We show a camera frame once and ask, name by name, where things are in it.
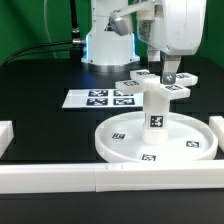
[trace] black cable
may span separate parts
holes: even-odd
[[[11,58],[14,58],[15,56],[18,56],[26,51],[30,51],[30,50],[34,50],[34,49],[39,49],[39,48],[43,48],[43,47],[52,47],[52,46],[61,46],[61,45],[68,45],[68,44],[72,44],[72,41],[60,41],[60,42],[52,42],[52,43],[44,43],[44,44],[40,44],[40,45],[34,45],[34,46],[30,46],[30,47],[26,47],[23,48],[13,54],[11,54],[2,64],[1,64],[1,68],[4,67],[5,65],[8,64],[8,62],[11,60]]]
[[[10,60],[8,60],[8,62],[5,64],[5,66],[6,66],[9,62],[11,62],[11,61],[13,61],[13,60],[15,60],[15,59],[17,59],[17,58],[20,58],[20,57],[30,56],[30,55],[35,55],[35,54],[52,53],[52,52],[65,52],[65,51],[70,51],[70,50],[72,50],[72,49],[73,49],[73,48],[67,48],[67,49],[48,50],[48,51],[37,51],[37,52],[31,52],[31,53],[19,54],[19,55],[17,55],[17,56],[12,57]]]
[[[72,28],[78,29],[78,19],[76,14],[75,0],[70,0],[70,11],[71,11]]]
[[[80,38],[75,0],[70,0],[70,13],[72,22],[72,38]]]

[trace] white circular platform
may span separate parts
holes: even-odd
[[[216,156],[218,140],[205,123],[169,113],[168,141],[154,146],[142,140],[144,119],[144,112],[132,112],[101,123],[95,133],[99,155],[108,162],[211,160]]]

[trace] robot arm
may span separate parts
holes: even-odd
[[[162,83],[175,83],[180,55],[196,53],[202,38],[206,0],[146,0],[111,13],[119,35],[132,32],[130,14],[137,12],[138,38],[162,51]]]

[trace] green backdrop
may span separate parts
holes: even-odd
[[[77,0],[82,37],[91,28],[90,0]],[[48,28],[52,41],[70,40],[69,0],[48,0]],[[224,67],[224,1],[207,0],[205,28],[197,55],[208,57]],[[11,53],[34,44],[48,42],[44,28],[44,0],[0,1],[0,63]],[[145,56],[145,44],[136,40],[136,53]],[[57,53],[59,58],[67,53]],[[38,55],[51,58],[53,54]]]

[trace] black table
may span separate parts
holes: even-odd
[[[224,114],[224,69],[208,59],[185,57],[179,72],[199,76],[188,99],[171,111],[208,123]],[[69,89],[109,89],[129,73],[104,74],[69,60],[24,60],[0,71],[0,120],[12,120],[15,138],[5,164],[104,162],[94,146],[105,119],[141,108],[70,109]],[[218,150],[216,159],[223,159]],[[223,223],[224,190],[0,195],[1,223]]]

